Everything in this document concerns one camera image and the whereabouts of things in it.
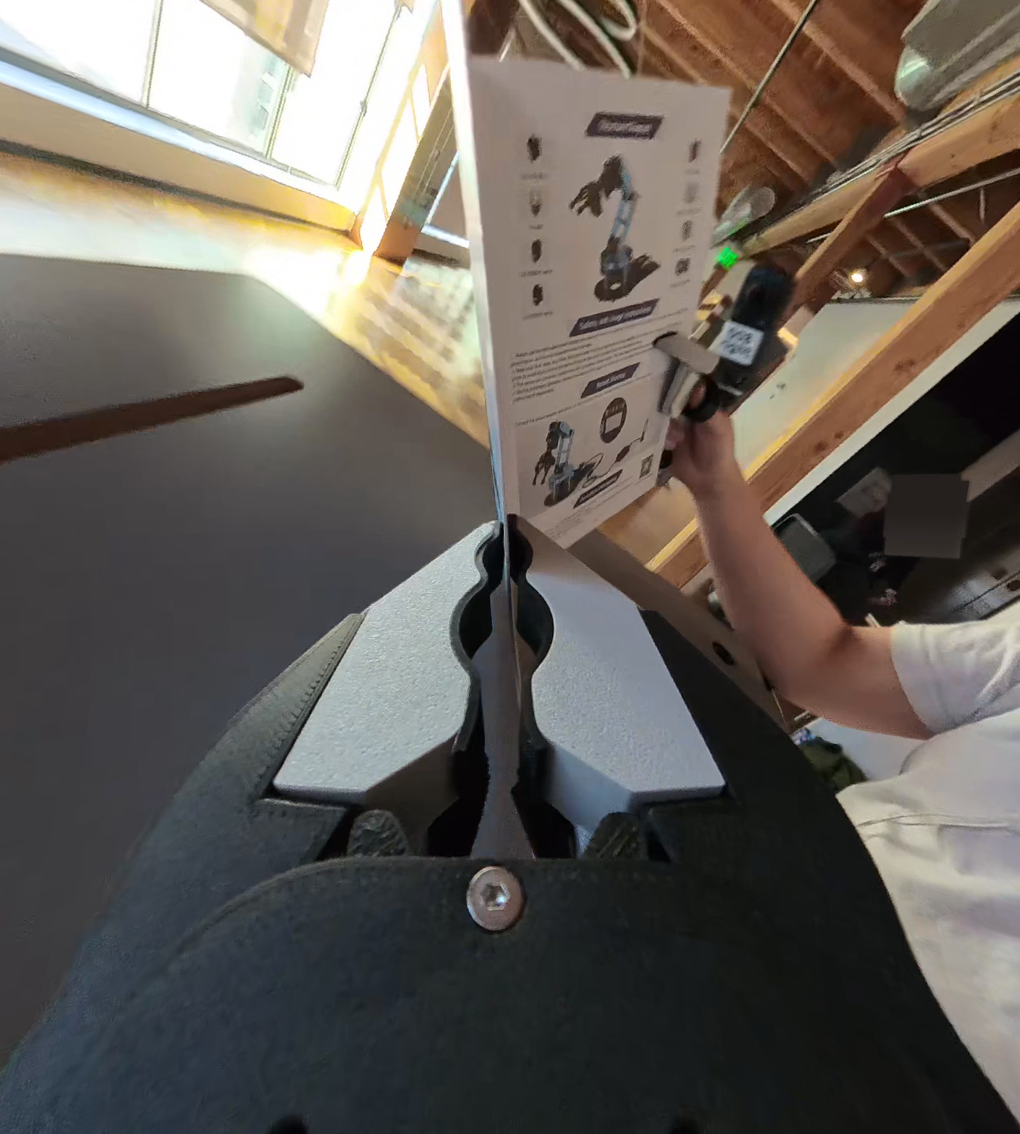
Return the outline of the dark grey desk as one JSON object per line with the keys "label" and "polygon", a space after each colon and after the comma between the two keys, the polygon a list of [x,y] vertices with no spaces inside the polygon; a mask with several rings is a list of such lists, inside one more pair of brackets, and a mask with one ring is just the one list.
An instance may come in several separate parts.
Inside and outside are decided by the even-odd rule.
{"label": "dark grey desk", "polygon": [[0,254],[0,428],[277,376],[0,465],[0,1067],[231,716],[496,515],[484,445],[264,284]]}

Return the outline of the person's right forearm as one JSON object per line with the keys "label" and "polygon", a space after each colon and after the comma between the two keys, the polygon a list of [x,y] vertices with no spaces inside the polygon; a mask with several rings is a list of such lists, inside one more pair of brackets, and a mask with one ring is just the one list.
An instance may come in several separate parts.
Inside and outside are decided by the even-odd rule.
{"label": "person's right forearm", "polygon": [[737,466],[688,488],[723,608],[777,693],[848,728],[930,738],[895,667],[893,631],[844,620],[766,524]]}

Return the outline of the large glass window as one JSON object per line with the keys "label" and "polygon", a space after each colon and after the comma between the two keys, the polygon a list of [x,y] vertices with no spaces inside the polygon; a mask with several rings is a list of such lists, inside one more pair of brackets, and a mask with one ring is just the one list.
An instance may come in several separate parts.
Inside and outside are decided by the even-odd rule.
{"label": "large glass window", "polygon": [[285,58],[245,27],[252,2],[0,1],[0,52],[140,105],[194,136],[337,188],[378,149],[429,2],[283,2],[304,9]]}

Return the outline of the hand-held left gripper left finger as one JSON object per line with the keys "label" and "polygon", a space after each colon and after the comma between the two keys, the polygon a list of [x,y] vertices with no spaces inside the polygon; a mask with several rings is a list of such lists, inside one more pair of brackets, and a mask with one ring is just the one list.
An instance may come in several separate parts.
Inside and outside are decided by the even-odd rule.
{"label": "hand-held left gripper left finger", "polygon": [[480,584],[479,526],[366,609],[273,778],[278,795],[359,806],[449,806],[471,688],[452,624]]}

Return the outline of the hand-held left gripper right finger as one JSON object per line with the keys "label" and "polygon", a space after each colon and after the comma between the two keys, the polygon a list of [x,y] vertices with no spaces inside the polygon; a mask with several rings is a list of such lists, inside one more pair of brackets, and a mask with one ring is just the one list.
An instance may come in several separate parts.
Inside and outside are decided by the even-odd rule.
{"label": "hand-held left gripper right finger", "polygon": [[511,582],[528,790],[559,813],[719,795],[724,777],[641,609],[517,517]]}

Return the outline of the round metal ventilation duct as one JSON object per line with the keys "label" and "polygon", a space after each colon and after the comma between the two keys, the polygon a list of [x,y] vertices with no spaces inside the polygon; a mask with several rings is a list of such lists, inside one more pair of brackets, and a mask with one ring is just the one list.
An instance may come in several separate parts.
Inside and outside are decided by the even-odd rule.
{"label": "round metal ventilation duct", "polygon": [[713,230],[713,245],[728,242],[735,234],[768,215],[776,203],[772,186],[748,186],[740,191],[718,218]]}

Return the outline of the large metal ventilation duct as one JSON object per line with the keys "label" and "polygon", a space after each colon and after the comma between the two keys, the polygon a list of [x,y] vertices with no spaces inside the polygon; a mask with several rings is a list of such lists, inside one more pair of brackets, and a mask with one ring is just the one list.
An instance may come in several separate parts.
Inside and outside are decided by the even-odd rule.
{"label": "large metal ventilation duct", "polygon": [[1020,53],[1020,1],[928,1],[901,35],[897,99],[930,110]]}

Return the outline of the robot arm instruction booklet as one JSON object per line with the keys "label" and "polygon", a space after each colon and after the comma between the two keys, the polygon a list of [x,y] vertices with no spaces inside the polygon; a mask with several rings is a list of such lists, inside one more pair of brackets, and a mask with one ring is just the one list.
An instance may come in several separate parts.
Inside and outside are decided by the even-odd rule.
{"label": "robot arm instruction booklet", "polygon": [[469,15],[442,2],[501,536],[471,853],[563,858],[614,813],[559,813],[528,790],[511,519],[581,561],[573,545],[655,488],[674,359],[654,339],[696,318],[728,95],[478,54]]}

